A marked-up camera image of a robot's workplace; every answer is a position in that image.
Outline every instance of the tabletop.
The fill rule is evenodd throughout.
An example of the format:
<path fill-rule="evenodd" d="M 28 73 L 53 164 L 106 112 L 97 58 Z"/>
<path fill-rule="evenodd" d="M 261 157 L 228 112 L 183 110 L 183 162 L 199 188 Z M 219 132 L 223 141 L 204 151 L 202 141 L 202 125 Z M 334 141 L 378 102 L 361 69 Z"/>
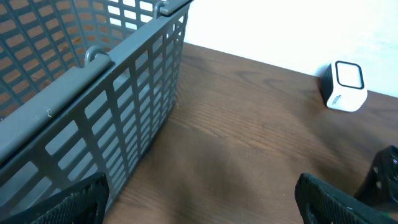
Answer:
<path fill-rule="evenodd" d="M 318 78 L 185 44 L 175 106 L 105 223 L 302 223 L 302 172 L 353 194 L 398 145 L 398 98 L 329 110 Z"/>

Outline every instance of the laundry basket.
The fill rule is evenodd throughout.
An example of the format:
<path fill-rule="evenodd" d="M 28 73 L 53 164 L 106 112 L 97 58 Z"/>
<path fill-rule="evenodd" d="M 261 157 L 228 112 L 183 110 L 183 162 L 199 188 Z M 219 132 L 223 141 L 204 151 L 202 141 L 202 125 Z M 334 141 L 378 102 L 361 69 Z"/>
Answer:
<path fill-rule="evenodd" d="M 189 4 L 0 2 L 0 220 L 96 171 L 109 208 L 173 105 Z"/>

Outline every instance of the white background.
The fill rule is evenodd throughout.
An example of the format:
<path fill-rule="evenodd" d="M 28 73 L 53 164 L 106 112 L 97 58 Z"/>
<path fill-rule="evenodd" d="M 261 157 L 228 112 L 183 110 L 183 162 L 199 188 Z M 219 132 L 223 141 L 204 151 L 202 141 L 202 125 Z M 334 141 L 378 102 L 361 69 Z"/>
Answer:
<path fill-rule="evenodd" d="M 398 0 L 194 0 L 185 41 L 309 75 L 358 63 L 398 97 Z"/>

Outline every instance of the basket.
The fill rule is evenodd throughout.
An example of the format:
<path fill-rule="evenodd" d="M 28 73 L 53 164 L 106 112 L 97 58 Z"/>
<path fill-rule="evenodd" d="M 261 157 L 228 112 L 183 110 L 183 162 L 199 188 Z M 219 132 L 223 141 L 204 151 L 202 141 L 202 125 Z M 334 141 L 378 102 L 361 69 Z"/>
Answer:
<path fill-rule="evenodd" d="M 0 3 L 0 220 L 96 171 L 108 210 L 174 103 L 189 4 Z"/>

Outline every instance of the gray basket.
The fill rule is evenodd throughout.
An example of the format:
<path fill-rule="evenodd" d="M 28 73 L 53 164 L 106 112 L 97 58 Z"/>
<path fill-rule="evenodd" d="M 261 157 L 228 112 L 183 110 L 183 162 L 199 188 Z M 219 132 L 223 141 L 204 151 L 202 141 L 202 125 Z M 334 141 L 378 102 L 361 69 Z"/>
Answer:
<path fill-rule="evenodd" d="M 0 122 L 0 220 L 96 171 L 108 178 L 109 208 L 174 102 L 190 1 L 169 1 L 0 4 L 0 109 L 20 106 Z M 16 35 L 23 41 L 11 45 Z"/>

